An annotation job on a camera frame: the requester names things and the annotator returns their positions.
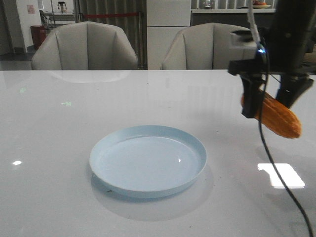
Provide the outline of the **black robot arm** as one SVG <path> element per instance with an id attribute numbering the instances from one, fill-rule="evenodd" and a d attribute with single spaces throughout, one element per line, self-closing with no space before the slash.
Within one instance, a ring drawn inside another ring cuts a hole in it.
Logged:
<path id="1" fill-rule="evenodd" d="M 313 85 L 309 74 L 315 72 L 316 66 L 305 63 L 303 58 L 316 24 L 316 2 L 278 1 L 268 29 L 257 28 L 251 2 L 247 17 L 250 30 L 231 32 L 231 42 L 241 49 L 253 49 L 255 55 L 251 59 L 230 61 L 228 72 L 240 75 L 244 89 L 242 114 L 253 118 L 262 107 L 259 88 L 269 74 L 280 75 L 276 100 L 287 108 Z"/>

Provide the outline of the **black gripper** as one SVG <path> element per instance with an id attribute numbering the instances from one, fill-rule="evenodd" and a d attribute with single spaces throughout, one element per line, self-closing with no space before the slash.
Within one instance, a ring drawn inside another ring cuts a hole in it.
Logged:
<path id="1" fill-rule="evenodd" d="M 259 28 L 260 43 L 252 59 L 230 61 L 228 72 L 240 75 L 243 85 L 242 114 L 261 119 L 264 92 L 260 89 L 265 66 L 275 74 L 304 74 L 316 72 L 316 64 L 305 61 L 312 31 L 299 28 Z M 287 108 L 310 87 L 314 80 L 309 75 L 281 75 L 276 100 Z"/>

